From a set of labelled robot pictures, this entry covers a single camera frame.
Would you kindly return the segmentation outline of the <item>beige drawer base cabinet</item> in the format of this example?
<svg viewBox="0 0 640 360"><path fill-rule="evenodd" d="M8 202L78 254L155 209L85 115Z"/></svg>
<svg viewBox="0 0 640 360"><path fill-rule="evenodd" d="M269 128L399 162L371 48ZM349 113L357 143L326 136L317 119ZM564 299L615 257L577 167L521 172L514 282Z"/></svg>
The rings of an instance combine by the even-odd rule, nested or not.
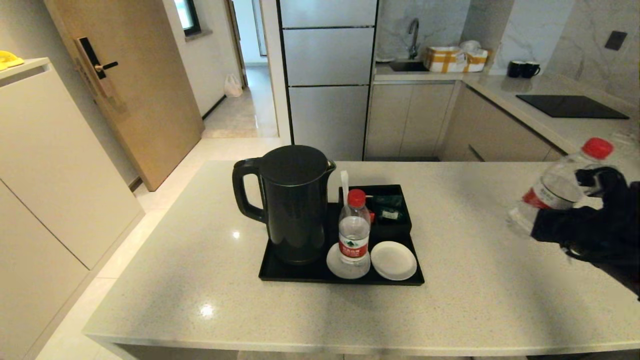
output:
<svg viewBox="0 0 640 360"><path fill-rule="evenodd" d="M443 162L553 162L567 153L462 84L438 158Z"/></svg>

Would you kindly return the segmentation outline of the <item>cardboard box with yellow tape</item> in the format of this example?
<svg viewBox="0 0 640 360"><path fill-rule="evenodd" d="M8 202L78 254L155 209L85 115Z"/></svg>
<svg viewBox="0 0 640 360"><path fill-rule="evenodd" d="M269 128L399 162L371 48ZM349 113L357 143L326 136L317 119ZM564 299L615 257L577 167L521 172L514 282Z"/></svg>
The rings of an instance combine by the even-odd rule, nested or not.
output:
<svg viewBox="0 0 640 360"><path fill-rule="evenodd" d="M490 51L484 48L427 47L423 54L423 65L432 73L478 73L485 68Z"/></svg>

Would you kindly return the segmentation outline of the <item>dark framed window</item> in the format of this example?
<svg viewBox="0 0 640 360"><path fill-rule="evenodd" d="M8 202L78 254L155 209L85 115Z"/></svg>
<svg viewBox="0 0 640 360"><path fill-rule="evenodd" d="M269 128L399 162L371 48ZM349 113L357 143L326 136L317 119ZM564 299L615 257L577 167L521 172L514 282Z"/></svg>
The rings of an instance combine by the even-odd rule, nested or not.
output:
<svg viewBox="0 0 640 360"><path fill-rule="evenodd" d="M202 28L195 6L195 0L173 0L173 2L185 36L190 37L199 34Z"/></svg>

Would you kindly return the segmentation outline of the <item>black compartment condiment box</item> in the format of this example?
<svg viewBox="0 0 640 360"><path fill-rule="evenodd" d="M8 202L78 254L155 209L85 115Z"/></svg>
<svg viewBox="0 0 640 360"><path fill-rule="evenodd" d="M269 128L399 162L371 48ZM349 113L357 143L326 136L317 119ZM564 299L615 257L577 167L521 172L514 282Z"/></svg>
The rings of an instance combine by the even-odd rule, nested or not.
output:
<svg viewBox="0 0 640 360"><path fill-rule="evenodd" d="M375 223L371 223L372 236L377 239L395 239L400 236L407 236L412 229L412 221L410 219L409 208L402 191L402 186L399 184L384 184L384 185L372 185L372 186L350 186L352 189L361 189L366 194L366 207L369 212L375 213ZM381 205L376 205L373 202L374 196L384 195L402 195L403 205L401 208L391 208ZM401 221L385 221L381 219L381 210L398 210L402 212L403 219Z"/></svg>

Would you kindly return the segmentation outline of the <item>black gold door lock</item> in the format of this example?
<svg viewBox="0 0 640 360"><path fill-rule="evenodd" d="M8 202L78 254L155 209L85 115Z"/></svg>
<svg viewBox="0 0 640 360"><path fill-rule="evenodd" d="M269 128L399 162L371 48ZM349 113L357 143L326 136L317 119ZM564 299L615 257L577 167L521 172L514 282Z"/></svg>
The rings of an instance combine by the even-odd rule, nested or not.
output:
<svg viewBox="0 0 640 360"><path fill-rule="evenodd" d="M119 62L113 61L102 64L88 37L75 38L74 44L82 57L82 61L87 64L89 77L97 86L98 91L107 99L114 98L114 86L106 75L106 71L119 66Z"/></svg>

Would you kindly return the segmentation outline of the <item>clear water bottle red cap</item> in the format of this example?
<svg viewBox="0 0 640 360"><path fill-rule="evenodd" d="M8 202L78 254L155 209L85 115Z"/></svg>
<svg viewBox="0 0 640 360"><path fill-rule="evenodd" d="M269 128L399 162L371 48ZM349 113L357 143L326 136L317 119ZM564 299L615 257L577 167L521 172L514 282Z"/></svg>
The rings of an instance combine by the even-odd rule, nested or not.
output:
<svg viewBox="0 0 640 360"><path fill-rule="evenodd" d="M348 191L340 212L338 231L342 262L349 265L363 262L370 252L371 215L362 189Z"/></svg>
<svg viewBox="0 0 640 360"><path fill-rule="evenodd" d="M581 150L553 162L507 213L510 230L528 237L539 210L569 210L585 196L601 190L596 180L580 181L578 171L602 167L614 145L601 137L591 137Z"/></svg>

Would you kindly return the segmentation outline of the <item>silver multi-door refrigerator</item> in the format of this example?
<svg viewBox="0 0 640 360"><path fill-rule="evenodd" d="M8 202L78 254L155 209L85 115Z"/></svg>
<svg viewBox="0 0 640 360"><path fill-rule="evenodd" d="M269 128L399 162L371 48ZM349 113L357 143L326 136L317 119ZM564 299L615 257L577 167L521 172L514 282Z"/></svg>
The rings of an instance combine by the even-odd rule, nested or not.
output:
<svg viewBox="0 0 640 360"><path fill-rule="evenodd" d="M364 158L378 0L276 0L291 141Z"/></svg>

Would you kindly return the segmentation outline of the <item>black rectangular serving tray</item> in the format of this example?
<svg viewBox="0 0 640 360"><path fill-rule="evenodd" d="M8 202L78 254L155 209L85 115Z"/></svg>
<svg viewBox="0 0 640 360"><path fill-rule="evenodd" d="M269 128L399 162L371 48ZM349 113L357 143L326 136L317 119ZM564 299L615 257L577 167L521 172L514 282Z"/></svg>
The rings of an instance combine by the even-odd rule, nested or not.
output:
<svg viewBox="0 0 640 360"><path fill-rule="evenodd" d="M321 284L343 284L343 285L367 285L367 286L414 286L419 287L425 283L421 266L418 261L418 255L413 244L413 240L409 235L401 235L396 238L377 238L373 237L369 241L369 247L372 249L375 245L384 241L393 241L403 244L415 255L418 267L416 274L407 280L392 281L383 278L374 268L371 268L368 274L362 278L355 280L347 280L335 276L327 266L326 257L330 248L338 243L338 216L342 209L340 203L330 202L327 208L327 221L325 223L326 243L323 248L322 258L311 264L290 265L282 262L276 255L274 245L268 243L263 256L262 264L259 269L258 277L263 281L288 281L298 283L321 283Z"/></svg>

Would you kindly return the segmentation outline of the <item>beige two-door base cabinet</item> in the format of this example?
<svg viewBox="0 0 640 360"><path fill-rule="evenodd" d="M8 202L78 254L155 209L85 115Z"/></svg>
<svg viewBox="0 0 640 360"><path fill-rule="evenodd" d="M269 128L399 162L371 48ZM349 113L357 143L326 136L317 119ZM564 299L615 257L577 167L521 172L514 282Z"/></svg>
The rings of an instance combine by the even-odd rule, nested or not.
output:
<svg viewBox="0 0 640 360"><path fill-rule="evenodd" d="M374 84L365 142L368 161L423 161L435 153L454 80Z"/></svg>

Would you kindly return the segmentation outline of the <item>chrome kitchen faucet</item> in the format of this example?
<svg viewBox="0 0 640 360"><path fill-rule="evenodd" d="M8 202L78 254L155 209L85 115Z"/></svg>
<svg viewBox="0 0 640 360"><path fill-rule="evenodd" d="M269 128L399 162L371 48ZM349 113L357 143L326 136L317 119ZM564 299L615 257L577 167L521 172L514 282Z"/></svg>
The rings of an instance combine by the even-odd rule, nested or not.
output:
<svg viewBox="0 0 640 360"><path fill-rule="evenodd" d="M418 56L419 44L418 44L418 35L419 35L419 19L414 18L407 29L407 34L411 35L411 42L408 52L408 59L414 60Z"/></svg>

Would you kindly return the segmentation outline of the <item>black electric kettle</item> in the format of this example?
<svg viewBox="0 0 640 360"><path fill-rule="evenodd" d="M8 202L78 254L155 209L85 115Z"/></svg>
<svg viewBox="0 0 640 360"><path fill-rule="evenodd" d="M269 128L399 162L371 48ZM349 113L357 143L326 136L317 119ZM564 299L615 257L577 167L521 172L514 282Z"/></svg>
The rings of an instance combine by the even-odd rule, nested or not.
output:
<svg viewBox="0 0 640 360"><path fill-rule="evenodd" d="M231 182L238 209L266 225L282 262L308 265L323 254L334 170L333 161L307 145L281 146L234 164Z"/></svg>

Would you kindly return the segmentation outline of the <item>dark wall socket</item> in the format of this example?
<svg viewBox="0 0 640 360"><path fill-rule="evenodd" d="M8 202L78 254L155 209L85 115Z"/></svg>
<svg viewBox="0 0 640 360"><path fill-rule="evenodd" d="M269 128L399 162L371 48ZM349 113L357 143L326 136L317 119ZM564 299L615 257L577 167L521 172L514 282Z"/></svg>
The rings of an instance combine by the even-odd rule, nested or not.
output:
<svg viewBox="0 0 640 360"><path fill-rule="evenodd" d="M624 41L626 41L626 38L627 32L613 30L605 43L605 48L612 51L619 51L622 48Z"/></svg>

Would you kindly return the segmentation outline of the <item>white plastic bag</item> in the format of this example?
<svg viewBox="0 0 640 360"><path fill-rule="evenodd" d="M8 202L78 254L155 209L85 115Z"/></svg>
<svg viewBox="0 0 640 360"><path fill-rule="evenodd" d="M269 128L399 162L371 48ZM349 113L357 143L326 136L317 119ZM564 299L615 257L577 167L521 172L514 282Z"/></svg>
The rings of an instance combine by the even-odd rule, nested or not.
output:
<svg viewBox="0 0 640 360"><path fill-rule="evenodd" d="M238 98L243 95L243 85L234 74L227 74L224 80L224 94L227 98Z"/></svg>

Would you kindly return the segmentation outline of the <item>tall cream cabinet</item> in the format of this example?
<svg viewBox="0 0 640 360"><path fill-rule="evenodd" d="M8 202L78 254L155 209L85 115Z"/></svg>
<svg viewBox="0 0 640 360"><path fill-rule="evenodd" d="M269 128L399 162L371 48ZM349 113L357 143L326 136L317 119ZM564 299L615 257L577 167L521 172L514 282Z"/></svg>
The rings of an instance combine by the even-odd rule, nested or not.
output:
<svg viewBox="0 0 640 360"><path fill-rule="evenodd" d="M0 360L34 360L144 210L50 59L0 71Z"/></svg>

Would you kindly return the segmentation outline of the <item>black induction cooktop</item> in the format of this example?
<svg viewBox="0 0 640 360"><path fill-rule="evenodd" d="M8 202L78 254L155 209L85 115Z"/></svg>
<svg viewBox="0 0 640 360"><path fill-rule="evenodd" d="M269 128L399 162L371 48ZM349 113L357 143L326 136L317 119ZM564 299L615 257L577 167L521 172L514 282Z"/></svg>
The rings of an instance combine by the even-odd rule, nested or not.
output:
<svg viewBox="0 0 640 360"><path fill-rule="evenodd" d="M516 95L553 118L627 120L630 117L583 95Z"/></svg>

